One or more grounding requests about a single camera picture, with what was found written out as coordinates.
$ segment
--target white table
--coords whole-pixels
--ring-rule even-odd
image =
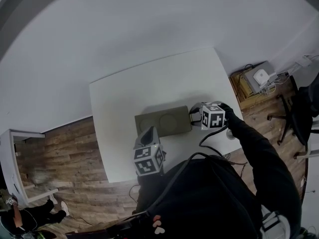
[[[222,101],[242,119],[235,94],[213,48],[152,61],[90,84],[91,105],[99,149],[110,182],[136,178],[132,153],[137,138],[135,115],[197,102]],[[193,153],[213,152],[198,146],[208,131],[162,137],[168,171]],[[226,131],[205,143],[227,154],[241,147]]]
[[[45,138],[44,134],[20,132],[15,130],[7,130],[0,136],[0,163],[4,176],[4,180],[10,194],[14,194],[18,198],[19,204],[28,205],[38,199],[47,197],[58,192],[53,189],[38,196],[29,198],[25,192],[26,189],[33,188],[35,185],[23,186],[18,165],[16,162],[14,141],[22,141],[28,138]]]

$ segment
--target gray object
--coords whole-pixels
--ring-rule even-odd
[[[247,73],[244,73],[244,79],[249,84],[249,86],[250,86],[251,90],[254,92],[254,94],[256,94],[256,93],[258,93],[258,92],[260,92],[261,90],[264,89],[264,88],[260,88],[259,84],[254,79],[254,74],[259,69],[264,69],[266,71],[266,73],[268,73],[268,75],[271,75],[271,74],[273,74],[275,72],[274,67],[268,61],[266,61],[266,62],[262,63],[261,65],[257,66],[256,68],[254,68],[253,70],[251,70],[251,71],[249,71]],[[270,77],[269,83],[273,82],[277,77],[278,77],[277,74],[275,74],[274,76]]]
[[[140,135],[150,126],[155,126],[159,137],[191,131],[187,106],[135,116],[136,130]]]

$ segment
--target person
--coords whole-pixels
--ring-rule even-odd
[[[287,166],[265,137],[236,117],[229,106],[220,106],[253,167],[257,194],[226,159],[212,155],[192,159],[155,207],[185,161],[166,174],[138,177],[141,188],[133,214],[147,210],[154,221],[159,219],[163,231],[148,238],[262,238],[264,206],[288,220],[290,238],[295,238],[301,228],[301,200]]]
[[[19,210],[17,201],[11,206],[11,210],[0,213],[0,224],[10,234],[19,236],[32,232],[46,224],[60,223],[69,215],[67,205],[61,202],[61,209],[56,214],[50,213],[57,204],[53,195],[42,206]]]

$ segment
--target white sneaker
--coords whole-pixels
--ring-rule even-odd
[[[50,199],[55,205],[58,204],[58,201],[56,201],[56,199],[54,198],[53,195],[49,195],[49,199]]]
[[[66,203],[65,203],[64,201],[61,202],[61,209],[62,209],[63,211],[65,211],[66,216],[70,216],[68,206],[66,205]]]

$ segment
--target wooden floor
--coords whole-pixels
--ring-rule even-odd
[[[285,97],[293,94],[290,81],[276,91]],[[281,101],[271,99],[243,110],[242,113],[245,122],[267,137],[276,148],[292,173],[301,194],[301,179],[305,175],[306,165],[305,161],[294,160],[293,155],[302,149],[302,145],[290,131],[284,143],[278,146],[277,140],[284,122],[266,120],[267,114],[284,114]],[[46,227],[59,238],[65,238],[66,232],[89,227],[86,222],[96,225],[114,221],[130,215],[135,209],[136,203],[129,197],[128,192],[137,182],[108,182],[92,118],[50,131],[44,139],[27,140],[25,144],[17,145],[17,151],[20,152],[17,161],[23,183],[25,186],[33,183],[37,186],[27,190],[28,196],[57,187],[57,200],[65,201],[69,207],[70,216],[73,218],[66,217],[60,224]],[[244,162],[246,159],[240,149],[231,153],[231,160]],[[235,169],[240,173],[242,167],[235,166]],[[243,180],[255,193],[252,168],[249,165],[244,170]],[[138,189],[139,187],[133,188],[132,196],[135,199],[138,197]],[[38,200],[32,203],[32,206],[45,202],[44,199]]]

